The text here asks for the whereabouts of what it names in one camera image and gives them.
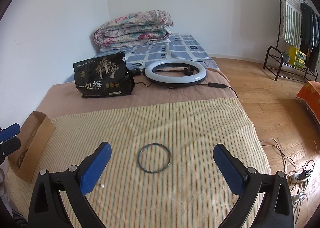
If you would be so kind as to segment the brown wooden bead mala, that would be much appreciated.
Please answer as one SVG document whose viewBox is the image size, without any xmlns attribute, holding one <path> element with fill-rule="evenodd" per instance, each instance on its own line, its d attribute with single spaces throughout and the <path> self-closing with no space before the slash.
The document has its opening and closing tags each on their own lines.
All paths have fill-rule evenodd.
<svg viewBox="0 0 320 228">
<path fill-rule="evenodd" d="M 17 160 L 17 166 L 18 166 L 19 168 L 21 167 L 21 165 L 22 165 L 22 163 L 23 163 L 23 160 L 24 160 L 24 157 L 25 157 L 25 155 L 26 155 L 27 152 L 28 152 L 28 149 L 25 149 L 25 150 L 21 153 L 20 157 L 18 158 L 18 160 Z"/>
</svg>

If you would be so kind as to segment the striped hanging towel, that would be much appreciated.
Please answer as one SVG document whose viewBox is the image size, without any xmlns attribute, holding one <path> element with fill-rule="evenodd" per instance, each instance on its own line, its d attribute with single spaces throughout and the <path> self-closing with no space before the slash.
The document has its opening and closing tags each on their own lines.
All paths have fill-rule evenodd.
<svg viewBox="0 0 320 228">
<path fill-rule="evenodd" d="M 281 38 L 289 45 L 299 48 L 302 28 L 301 0 L 281 0 L 281 4 L 283 9 Z"/>
</svg>

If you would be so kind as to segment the orange cloth covered stool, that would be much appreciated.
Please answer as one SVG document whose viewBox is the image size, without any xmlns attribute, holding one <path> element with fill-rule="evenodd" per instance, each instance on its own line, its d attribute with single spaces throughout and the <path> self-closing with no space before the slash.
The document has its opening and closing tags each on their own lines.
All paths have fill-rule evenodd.
<svg viewBox="0 0 320 228">
<path fill-rule="evenodd" d="M 307 81 L 298 94 L 296 99 L 302 102 L 306 107 L 306 110 L 312 116 L 317 127 L 320 124 L 320 83 L 316 81 Z"/>
</svg>

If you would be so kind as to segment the dark hanging clothes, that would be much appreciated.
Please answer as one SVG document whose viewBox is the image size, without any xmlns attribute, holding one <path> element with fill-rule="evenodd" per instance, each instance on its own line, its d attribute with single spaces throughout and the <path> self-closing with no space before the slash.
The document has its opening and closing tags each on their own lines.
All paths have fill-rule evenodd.
<svg viewBox="0 0 320 228">
<path fill-rule="evenodd" d="M 301 4 L 301 14 L 300 51 L 306 55 L 305 65 L 315 73 L 319 64 L 319 16 L 306 2 Z"/>
</svg>

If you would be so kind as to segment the black metal clothes rack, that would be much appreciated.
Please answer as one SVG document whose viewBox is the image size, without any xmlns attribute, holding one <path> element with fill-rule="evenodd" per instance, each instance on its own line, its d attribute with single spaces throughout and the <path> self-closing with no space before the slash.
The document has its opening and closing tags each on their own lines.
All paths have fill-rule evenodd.
<svg viewBox="0 0 320 228">
<path fill-rule="evenodd" d="M 304 82 L 308 79 L 307 78 L 308 75 L 313 76 L 315 80 L 319 79 L 319 73 L 317 69 L 316 69 L 316 72 L 313 73 L 308 69 L 306 65 L 304 65 L 303 69 L 298 69 L 283 61 L 283 57 L 281 53 L 285 51 L 287 54 L 289 54 L 289 48 L 291 45 L 286 43 L 283 40 L 283 38 L 281 38 L 281 33 L 283 29 L 282 11 L 283 9 L 282 9 L 281 0 L 279 0 L 279 28 L 278 28 L 277 42 L 275 46 L 268 47 L 263 68 L 269 70 L 274 75 L 275 81 L 277 81 L 278 78 L 281 77 L 289 80 Z"/>
</svg>

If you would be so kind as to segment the yellow striped towel mat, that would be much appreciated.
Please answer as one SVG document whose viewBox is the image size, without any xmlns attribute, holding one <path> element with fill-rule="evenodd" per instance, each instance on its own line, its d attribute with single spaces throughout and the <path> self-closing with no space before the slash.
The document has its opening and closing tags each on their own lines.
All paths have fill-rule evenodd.
<svg viewBox="0 0 320 228">
<path fill-rule="evenodd" d="M 87 195 L 106 227 L 217 227 L 237 200 L 213 160 L 218 143 L 245 166 L 271 171 L 236 98 L 102 110 L 52 122 L 37 172 L 65 171 L 103 141 L 111 144 L 111 159 Z"/>
</svg>

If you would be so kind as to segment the tan brown blanket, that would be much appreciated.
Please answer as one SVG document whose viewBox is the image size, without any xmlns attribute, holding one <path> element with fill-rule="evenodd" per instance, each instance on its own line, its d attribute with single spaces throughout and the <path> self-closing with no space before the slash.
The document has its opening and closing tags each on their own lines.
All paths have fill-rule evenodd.
<svg viewBox="0 0 320 228">
<path fill-rule="evenodd" d="M 143 75 L 136 76 L 135 82 L 137 84 L 131 95 L 86 99 L 76 89 L 74 82 L 56 84 L 48 90 L 36 110 L 54 118 L 99 110 L 236 97 L 228 87 L 214 88 L 201 84 L 169 89 L 150 83 Z"/>
</svg>

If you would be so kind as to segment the black snack bag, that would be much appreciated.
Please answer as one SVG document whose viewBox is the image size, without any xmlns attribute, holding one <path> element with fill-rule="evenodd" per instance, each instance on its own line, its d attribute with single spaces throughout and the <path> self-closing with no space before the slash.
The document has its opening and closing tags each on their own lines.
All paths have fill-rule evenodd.
<svg viewBox="0 0 320 228">
<path fill-rule="evenodd" d="M 73 69 L 75 86 L 85 99 L 131 95 L 135 87 L 123 52 L 76 62 Z"/>
</svg>

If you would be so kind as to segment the blue checked bed sheet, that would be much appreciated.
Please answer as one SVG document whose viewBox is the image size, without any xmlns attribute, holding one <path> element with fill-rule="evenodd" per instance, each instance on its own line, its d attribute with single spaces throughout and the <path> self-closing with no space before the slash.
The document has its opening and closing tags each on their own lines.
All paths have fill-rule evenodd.
<svg viewBox="0 0 320 228">
<path fill-rule="evenodd" d="M 112 55 L 119 52 L 125 54 L 126 66 L 130 70 L 144 69 L 155 61 L 171 58 L 196 61 L 205 68 L 219 70 L 217 63 L 191 35 L 171 35 L 167 41 L 161 43 L 124 47 L 121 49 L 101 48 L 96 56 Z"/>
</svg>

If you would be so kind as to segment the folded floral quilt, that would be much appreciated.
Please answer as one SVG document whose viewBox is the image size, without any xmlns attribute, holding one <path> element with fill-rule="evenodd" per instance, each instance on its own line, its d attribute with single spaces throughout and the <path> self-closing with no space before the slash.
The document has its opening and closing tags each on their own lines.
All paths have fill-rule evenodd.
<svg viewBox="0 0 320 228">
<path fill-rule="evenodd" d="M 122 48 L 166 41 L 174 26 L 171 15 L 163 10 L 131 13 L 100 26 L 93 34 L 102 48 Z"/>
</svg>

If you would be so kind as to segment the yellow green box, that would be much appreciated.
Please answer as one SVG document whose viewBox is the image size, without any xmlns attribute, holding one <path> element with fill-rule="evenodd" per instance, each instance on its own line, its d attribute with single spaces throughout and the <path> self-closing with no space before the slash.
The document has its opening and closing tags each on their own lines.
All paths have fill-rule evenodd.
<svg viewBox="0 0 320 228">
<path fill-rule="evenodd" d="M 289 64 L 298 68 L 298 69 L 303 69 L 305 62 L 306 62 L 306 54 L 301 52 L 299 49 L 296 47 L 290 46 L 289 48 L 289 56 L 290 56 L 290 61 Z"/>
</svg>

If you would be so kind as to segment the open cardboard box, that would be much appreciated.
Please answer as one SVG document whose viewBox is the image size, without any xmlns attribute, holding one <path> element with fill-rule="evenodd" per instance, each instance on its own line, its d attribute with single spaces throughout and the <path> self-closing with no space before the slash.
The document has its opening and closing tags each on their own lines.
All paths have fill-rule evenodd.
<svg viewBox="0 0 320 228">
<path fill-rule="evenodd" d="M 34 111 L 29 115 L 17 135 L 21 142 L 20 149 L 9 155 L 9 165 L 16 176 L 32 182 L 36 166 L 54 130 L 54 124 L 43 112 Z M 17 160 L 25 149 L 28 152 L 19 168 Z"/>
</svg>

